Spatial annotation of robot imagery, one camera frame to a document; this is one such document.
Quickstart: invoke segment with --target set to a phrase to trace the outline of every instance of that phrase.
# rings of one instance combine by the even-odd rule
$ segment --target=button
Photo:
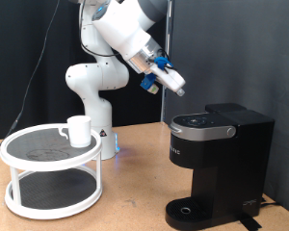
[[[207,120],[201,117],[188,118],[188,124],[192,126],[199,126],[206,124]]]
[[[227,134],[228,134],[229,137],[233,137],[234,134],[235,134],[235,129],[234,128],[229,128],[227,130]]]

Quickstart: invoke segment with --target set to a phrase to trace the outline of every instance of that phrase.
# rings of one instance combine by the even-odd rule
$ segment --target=cable
[[[97,55],[97,56],[101,56],[101,57],[113,57],[113,56],[118,56],[118,55],[120,55],[120,53],[116,53],[116,54],[113,54],[113,55],[101,55],[101,54],[97,54],[97,53],[92,52],[91,50],[89,50],[89,49],[83,44],[83,41],[81,40],[81,30],[82,30],[82,28],[83,28],[83,13],[84,13],[85,5],[86,5],[86,0],[83,2],[83,6],[82,6],[82,9],[81,9],[81,13],[80,13],[79,40],[80,40],[81,47],[82,47],[83,49],[85,49],[87,52],[91,53],[92,55]]]
[[[38,70],[38,67],[39,67],[41,58],[43,57],[43,54],[44,54],[44,51],[45,51],[45,47],[46,47],[47,38],[48,38],[48,33],[49,33],[50,27],[51,27],[51,25],[52,25],[52,22],[54,21],[55,15],[57,14],[57,10],[58,10],[58,8],[59,8],[59,5],[60,5],[60,0],[58,0],[58,2],[57,2],[56,10],[55,10],[54,14],[52,15],[51,21],[50,21],[50,23],[49,23],[49,26],[48,26],[48,29],[47,29],[47,32],[46,32],[46,36],[45,36],[45,39],[44,39],[44,44],[43,44],[43,47],[42,47],[42,50],[41,50],[41,53],[40,53],[40,56],[39,56],[38,64],[37,64],[37,66],[36,66],[36,68],[35,68],[32,76],[31,76],[31,78],[30,78],[30,81],[29,81],[29,84],[28,84],[28,86],[27,86],[27,90],[26,90],[25,96],[24,96],[23,101],[22,101],[21,111],[20,111],[20,113],[18,114],[18,117],[16,118],[16,120],[13,122],[13,124],[12,124],[12,126],[11,126],[11,128],[10,128],[10,131],[8,132],[8,134],[7,134],[6,137],[8,137],[8,136],[10,135],[10,133],[11,133],[12,130],[16,127],[18,121],[20,120],[20,118],[21,118],[21,116],[22,116],[22,112],[23,112],[24,107],[25,107],[25,102],[26,102],[28,90],[29,90],[29,88],[30,88],[32,79],[33,79],[33,77],[35,76],[35,74],[36,74],[36,72],[37,72],[37,70]]]
[[[167,52],[166,52],[166,50],[164,50],[163,48],[160,48],[157,52],[161,52],[162,53],[162,55],[164,54],[164,56],[166,56],[167,57],[167,59],[170,61],[170,57],[168,56],[168,54],[167,54]]]
[[[269,206],[269,205],[281,205],[281,204],[279,204],[278,202],[273,202],[273,203],[262,203],[261,205],[260,205],[260,208],[264,208],[264,207],[266,207],[266,206]]]
[[[177,70],[177,68],[174,68],[173,66],[169,66],[169,65],[165,65],[164,68],[172,69],[172,70]]]

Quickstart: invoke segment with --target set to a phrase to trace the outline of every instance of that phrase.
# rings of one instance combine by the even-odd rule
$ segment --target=coffee maker logo
[[[174,152],[175,154],[178,154],[178,155],[181,154],[180,150],[177,150],[177,149],[173,148],[172,146],[171,146],[171,151]]]
[[[253,204],[253,203],[255,203],[255,202],[257,202],[256,199],[254,199],[254,200],[249,200],[249,201],[243,202],[243,205],[251,205],[251,204]]]
[[[100,136],[100,137],[107,137],[107,134],[106,134],[106,132],[104,131],[104,129],[102,129],[102,130],[100,131],[99,136]]]

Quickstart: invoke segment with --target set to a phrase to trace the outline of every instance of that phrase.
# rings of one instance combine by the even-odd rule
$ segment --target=black curtain
[[[238,103],[276,120],[265,193],[289,210],[289,0],[175,0],[166,122]]]
[[[0,1],[0,139],[6,136],[20,112],[56,4],[55,0]],[[79,6],[61,0],[15,131],[38,124],[66,122],[68,117],[84,113],[82,101],[68,88],[65,79],[69,66],[95,63],[94,58],[80,48]],[[165,27],[166,20],[163,20],[148,31],[162,47]],[[159,121],[161,92],[152,95],[143,90],[140,83],[144,75],[128,68],[127,87],[100,93],[113,105],[113,125]]]

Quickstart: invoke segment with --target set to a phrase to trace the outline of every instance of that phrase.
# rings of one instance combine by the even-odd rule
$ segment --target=black coffee maker
[[[274,120],[237,104],[205,111],[170,125],[171,161],[194,170],[191,197],[166,208],[166,222],[178,230],[250,222],[259,214]]]

